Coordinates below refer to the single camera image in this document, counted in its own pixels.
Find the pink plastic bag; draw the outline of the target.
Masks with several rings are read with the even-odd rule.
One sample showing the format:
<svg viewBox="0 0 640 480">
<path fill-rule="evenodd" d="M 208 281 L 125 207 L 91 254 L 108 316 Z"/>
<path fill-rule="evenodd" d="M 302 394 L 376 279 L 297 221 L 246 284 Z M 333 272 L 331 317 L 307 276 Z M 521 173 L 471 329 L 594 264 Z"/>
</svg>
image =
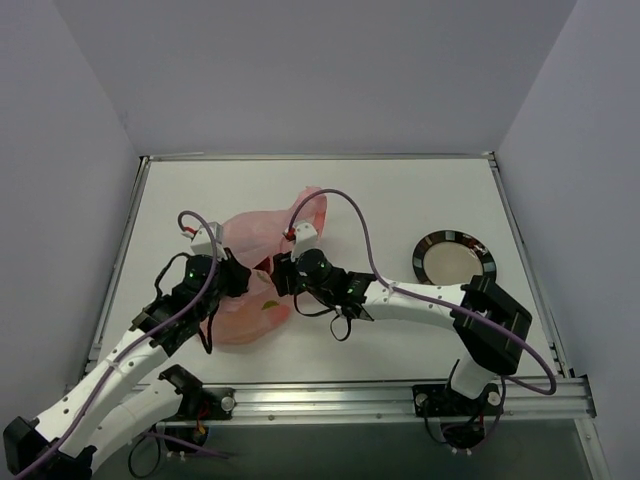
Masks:
<svg viewBox="0 0 640 480">
<path fill-rule="evenodd" d="M 223 226 L 223 244 L 236 259 L 251 270 L 248 292 L 237 298 L 224 298 L 215 315 L 201 322 L 198 336 L 205 350 L 252 343 L 283 325 L 290 317 L 292 303 L 277 295 L 270 274 L 255 270 L 263 259 L 291 251 L 284 238 L 292 218 L 313 224 L 318 233 L 324 229 L 327 198 L 320 194 L 309 202 L 317 187 L 301 191 L 287 210 L 263 210 L 240 213 Z"/>
</svg>

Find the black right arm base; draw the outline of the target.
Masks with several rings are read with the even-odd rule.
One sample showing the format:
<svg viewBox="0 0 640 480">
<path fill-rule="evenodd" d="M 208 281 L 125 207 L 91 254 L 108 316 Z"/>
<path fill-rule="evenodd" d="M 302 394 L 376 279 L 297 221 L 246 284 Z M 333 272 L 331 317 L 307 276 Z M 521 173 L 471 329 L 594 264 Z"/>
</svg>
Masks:
<svg viewBox="0 0 640 480">
<path fill-rule="evenodd" d="M 476 399 L 469 399 L 448 384 L 412 386 L 415 415 L 429 438 L 453 453 L 470 455 L 497 426 L 504 412 L 506 389 L 490 383 Z"/>
</svg>

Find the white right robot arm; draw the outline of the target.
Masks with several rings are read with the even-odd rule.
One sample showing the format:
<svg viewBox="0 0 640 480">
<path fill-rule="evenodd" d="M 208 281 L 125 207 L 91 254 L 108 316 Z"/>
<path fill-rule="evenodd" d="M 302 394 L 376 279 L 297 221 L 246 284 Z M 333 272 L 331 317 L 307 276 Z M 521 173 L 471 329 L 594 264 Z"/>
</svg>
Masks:
<svg viewBox="0 0 640 480">
<path fill-rule="evenodd" d="M 280 296 L 308 293 L 348 323 L 398 320 L 456 333 L 466 353 L 443 391 L 459 413 L 475 406 L 494 378 L 517 372 L 532 323 L 529 311 L 489 277 L 448 286 L 380 281 L 332 265 L 317 248 L 275 255 L 271 280 Z"/>
</svg>

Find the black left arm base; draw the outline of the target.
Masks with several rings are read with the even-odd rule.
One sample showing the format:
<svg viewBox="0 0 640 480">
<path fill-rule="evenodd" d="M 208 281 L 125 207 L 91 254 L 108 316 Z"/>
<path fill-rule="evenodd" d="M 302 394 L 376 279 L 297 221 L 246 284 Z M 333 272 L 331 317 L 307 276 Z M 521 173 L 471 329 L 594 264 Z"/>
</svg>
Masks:
<svg viewBox="0 0 640 480">
<path fill-rule="evenodd" d="M 172 440 L 165 440 L 165 446 L 169 451 L 195 453 L 193 447 L 183 446 L 176 439 L 203 447 L 210 433 L 210 428 L 205 422 L 230 420 L 235 405 L 235 390 L 232 388 L 202 389 L 198 393 L 188 394 L 186 399 L 182 400 L 177 413 L 169 420 L 187 422 L 190 426 L 166 426 L 164 434 L 172 437 Z"/>
</svg>

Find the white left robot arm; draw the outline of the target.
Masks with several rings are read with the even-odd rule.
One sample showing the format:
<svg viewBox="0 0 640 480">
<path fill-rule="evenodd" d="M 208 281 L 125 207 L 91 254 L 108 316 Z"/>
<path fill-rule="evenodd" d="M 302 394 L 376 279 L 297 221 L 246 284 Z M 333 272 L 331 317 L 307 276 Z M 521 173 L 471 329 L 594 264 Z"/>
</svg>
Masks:
<svg viewBox="0 0 640 480">
<path fill-rule="evenodd" d="M 166 361 L 195 337 L 222 299 L 248 290 L 251 272 L 227 248 L 188 255 L 184 277 L 158 291 L 119 343 L 72 390 L 33 419 L 4 429 L 9 471 L 17 479 L 89 479 L 115 451 L 157 423 L 193 419 L 219 399 L 196 376 Z"/>
</svg>

